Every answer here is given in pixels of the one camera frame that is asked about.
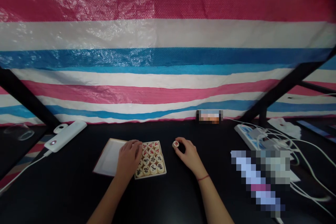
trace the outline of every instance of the metal bar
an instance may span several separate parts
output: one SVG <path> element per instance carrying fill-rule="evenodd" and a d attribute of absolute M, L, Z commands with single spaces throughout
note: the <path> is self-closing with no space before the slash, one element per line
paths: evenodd
<path fill-rule="evenodd" d="M 325 61 L 301 63 L 292 72 L 290 72 L 282 81 L 273 89 L 265 94 L 259 101 L 256 102 L 245 114 L 240 118 L 240 121 L 250 122 L 260 114 L 263 107 L 269 107 L 276 102 L 281 96 L 295 87 L 299 81 L 305 79 L 308 75 L 330 60 L 336 54 L 336 46 L 331 50 Z"/>
<path fill-rule="evenodd" d="M 0 67 L 0 86 L 38 117 L 50 129 L 61 122 L 40 102 L 39 99 L 10 71 Z"/>
<path fill-rule="evenodd" d="M 318 86 L 318 85 L 315 85 L 315 84 L 310 84 L 308 82 L 304 82 L 304 81 L 300 81 L 297 83 L 299 86 L 302 86 L 304 88 L 308 88 L 308 89 L 311 89 L 311 90 L 314 90 L 314 91 L 317 91 L 317 92 L 320 92 L 320 93 L 323 93 L 323 94 L 330 94 L 330 93 L 336 93 L 335 90 L 332 90 L 332 89 L 329 89 L 329 88 L 324 88 L 322 86 Z"/>
<path fill-rule="evenodd" d="M 266 122 L 267 122 L 267 107 L 263 107 L 260 110 L 260 114 L 259 114 L 259 126 L 266 128 Z"/>

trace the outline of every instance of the black table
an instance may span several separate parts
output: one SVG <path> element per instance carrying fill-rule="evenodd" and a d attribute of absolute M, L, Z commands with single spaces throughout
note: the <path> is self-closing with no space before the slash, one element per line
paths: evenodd
<path fill-rule="evenodd" d="M 167 167 L 166 175 L 130 182 L 113 223 L 206 223 L 197 181 L 172 149 L 177 136 L 193 141 L 236 224 L 274 223 L 256 211 L 240 172 L 231 165 L 231 150 L 248 150 L 234 125 L 232 121 L 223 125 L 194 121 L 89 125 L 13 183 L 0 198 L 0 223 L 85 223 L 111 182 L 110 177 L 92 173 L 109 138 L 159 140 Z M 330 223 L 314 202 L 296 193 L 289 197 L 286 207 L 293 211 L 285 224 L 298 223 L 298 219 L 318 223 L 311 216 Z"/>
<path fill-rule="evenodd" d="M 7 127 L 0 128 L 0 180 L 23 158 L 28 151 L 44 136 L 45 126 L 30 127 L 35 133 L 24 141 L 11 138 L 5 134 Z"/>

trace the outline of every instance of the right hand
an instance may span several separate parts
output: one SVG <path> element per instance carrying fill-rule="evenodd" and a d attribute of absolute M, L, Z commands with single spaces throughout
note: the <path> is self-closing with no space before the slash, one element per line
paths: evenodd
<path fill-rule="evenodd" d="M 194 173 L 197 179 L 201 179 L 208 175 L 198 153 L 196 147 L 190 140 L 183 137 L 175 138 L 176 141 L 185 146 L 185 153 L 182 153 L 178 148 L 174 147 L 175 153 L 182 162 Z"/>

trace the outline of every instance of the white power bank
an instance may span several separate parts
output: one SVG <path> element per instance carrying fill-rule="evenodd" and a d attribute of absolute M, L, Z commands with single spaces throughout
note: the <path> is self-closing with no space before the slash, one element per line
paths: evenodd
<path fill-rule="evenodd" d="M 44 147 L 57 152 L 87 126 L 86 122 L 75 121 L 44 144 Z"/>

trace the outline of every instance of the wrist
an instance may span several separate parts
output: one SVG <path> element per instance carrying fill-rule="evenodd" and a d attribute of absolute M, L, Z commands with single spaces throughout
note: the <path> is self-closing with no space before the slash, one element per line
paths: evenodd
<path fill-rule="evenodd" d="M 197 169 L 195 172 L 194 172 L 194 175 L 196 177 L 196 179 L 201 179 L 205 176 L 208 175 L 206 169 L 204 166 L 202 166 L 201 168 Z"/>
<path fill-rule="evenodd" d="M 122 185 L 128 185 L 128 183 L 131 181 L 132 176 L 127 176 L 127 175 L 119 175 L 116 174 L 114 176 L 114 179 L 112 181 L 114 181 L 117 185 L 122 186 Z"/>

